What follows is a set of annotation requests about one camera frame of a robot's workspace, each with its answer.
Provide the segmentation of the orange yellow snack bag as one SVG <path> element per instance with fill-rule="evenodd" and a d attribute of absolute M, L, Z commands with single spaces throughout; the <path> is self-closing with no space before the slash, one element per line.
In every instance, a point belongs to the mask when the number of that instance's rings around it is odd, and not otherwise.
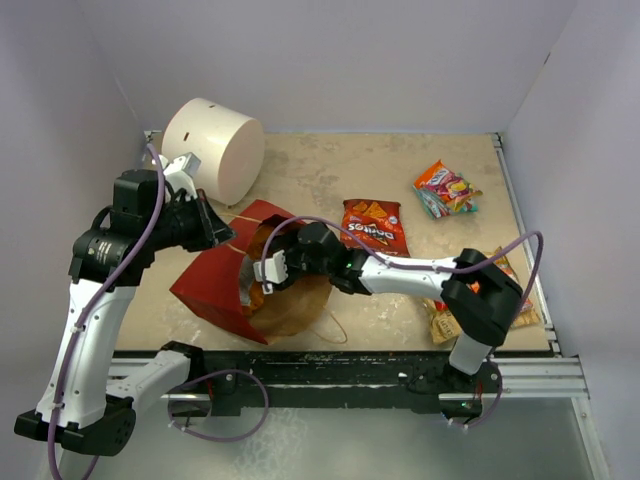
<path fill-rule="evenodd" d="M 268 225 L 260 225 L 243 252 L 238 284 L 242 312 L 247 318 L 251 317 L 264 303 L 264 293 L 261 284 L 255 280 L 253 264 L 261 258 L 264 245 L 272 230 L 273 228 Z"/>

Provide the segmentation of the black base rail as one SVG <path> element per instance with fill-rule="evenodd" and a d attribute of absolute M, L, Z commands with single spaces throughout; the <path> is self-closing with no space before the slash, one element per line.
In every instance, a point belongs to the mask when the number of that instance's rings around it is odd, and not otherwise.
<path fill-rule="evenodd" d="M 211 402 L 215 416 L 263 406 L 477 415 L 482 400 L 502 389 L 493 363 L 467 376 L 449 366 L 447 354 L 419 351 L 207 351 L 196 373 L 214 377 L 167 397 Z"/>

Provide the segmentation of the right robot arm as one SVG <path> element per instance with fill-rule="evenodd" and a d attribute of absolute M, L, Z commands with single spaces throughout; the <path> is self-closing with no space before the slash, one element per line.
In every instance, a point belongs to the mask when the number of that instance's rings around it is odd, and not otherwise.
<path fill-rule="evenodd" d="M 456 391 L 479 381 L 482 364 L 504 343 L 525 299 L 520 285 L 477 250 L 442 259 L 389 256 L 362 241 L 347 246 L 321 221 L 290 233 L 278 225 L 253 270 L 265 294 L 319 275 L 345 294 L 393 293 L 445 304 L 461 328 L 444 369 L 446 383 Z"/>

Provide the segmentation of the colourful candy packet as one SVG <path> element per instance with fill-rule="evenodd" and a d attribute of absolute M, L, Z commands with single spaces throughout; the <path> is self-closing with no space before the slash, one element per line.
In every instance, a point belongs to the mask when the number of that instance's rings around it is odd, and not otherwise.
<path fill-rule="evenodd" d="M 465 180 L 452 181 L 446 184 L 445 187 L 447 197 L 445 204 L 455 212 L 458 212 L 471 198 L 483 194 L 481 190 Z"/>

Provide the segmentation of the orange Fox's candy bag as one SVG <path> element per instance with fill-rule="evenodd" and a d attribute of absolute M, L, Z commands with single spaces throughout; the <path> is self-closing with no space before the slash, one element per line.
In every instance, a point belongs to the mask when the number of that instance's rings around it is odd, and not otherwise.
<path fill-rule="evenodd" d="M 414 187 L 433 193 L 446 202 L 445 185 L 457 180 L 464 179 L 438 160 L 414 181 Z"/>

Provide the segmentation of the red Doritos bag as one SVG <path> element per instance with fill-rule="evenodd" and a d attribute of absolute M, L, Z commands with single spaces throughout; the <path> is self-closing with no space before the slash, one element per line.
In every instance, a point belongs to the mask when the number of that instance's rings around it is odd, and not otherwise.
<path fill-rule="evenodd" d="M 410 256 L 399 202 L 348 199 L 343 207 L 341 226 L 369 248 L 387 255 Z"/>

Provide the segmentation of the red paper bag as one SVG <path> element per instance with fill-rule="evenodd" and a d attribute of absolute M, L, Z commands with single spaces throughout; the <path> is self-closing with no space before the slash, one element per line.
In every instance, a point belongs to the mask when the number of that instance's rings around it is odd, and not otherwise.
<path fill-rule="evenodd" d="M 256 200 L 234 216 L 231 242 L 206 250 L 170 287 L 192 313 L 245 339 L 270 345 L 312 328 L 327 312 L 332 285 L 322 276 L 306 276 L 284 291 L 266 295 L 253 265 L 273 229 L 293 215 Z"/>

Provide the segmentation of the gold chips bag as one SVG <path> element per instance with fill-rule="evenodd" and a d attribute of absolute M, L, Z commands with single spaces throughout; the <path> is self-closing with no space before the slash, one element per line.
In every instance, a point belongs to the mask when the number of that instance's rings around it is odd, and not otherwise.
<path fill-rule="evenodd" d="M 423 305 L 429 315 L 429 331 L 436 345 L 442 345 L 460 336 L 462 329 L 443 302 L 424 299 Z"/>

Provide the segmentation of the white cylinder container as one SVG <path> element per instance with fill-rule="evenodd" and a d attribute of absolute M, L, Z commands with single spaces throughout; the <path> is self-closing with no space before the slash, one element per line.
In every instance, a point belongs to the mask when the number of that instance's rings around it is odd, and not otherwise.
<path fill-rule="evenodd" d="M 265 134 L 260 121 L 205 98 L 194 98 L 172 117 L 161 152 L 174 159 L 193 153 L 201 165 L 194 178 L 209 198 L 239 203 L 263 165 Z"/>

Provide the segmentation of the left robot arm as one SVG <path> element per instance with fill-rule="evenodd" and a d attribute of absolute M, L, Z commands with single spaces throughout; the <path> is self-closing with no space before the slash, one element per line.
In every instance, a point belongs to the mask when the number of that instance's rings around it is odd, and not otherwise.
<path fill-rule="evenodd" d="M 35 409 L 17 416 L 17 435 L 82 455 L 114 456 L 136 419 L 164 393 L 194 392 L 206 378 L 202 349 L 171 341 L 141 370 L 107 383 L 115 344 L 144 271 L 157 252 L 216 248 L 235 236 L 193 176 L 173 167 L 159 178 L 128 170 L 73 245 L 65 333 L 49 384 Z"/>

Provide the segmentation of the teal candy packet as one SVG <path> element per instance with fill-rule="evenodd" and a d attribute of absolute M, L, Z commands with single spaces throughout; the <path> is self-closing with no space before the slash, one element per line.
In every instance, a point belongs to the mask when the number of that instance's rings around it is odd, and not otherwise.
<path fill-rule="evenodd" d="M 444 205 L 440 200 L 436 200 L 434 197 L 429 195 L 425 190 L 419 189 L 417 187 L 414 187 L 413 190 L 417 198 L 420 200 L 423 209 L 433 220 L 438 220 L 454 215 L 475 213 L 478 211 L 478 206 L 476 205 L 474 199 L 467 201 L 459 211 L 454 211 Z"/>

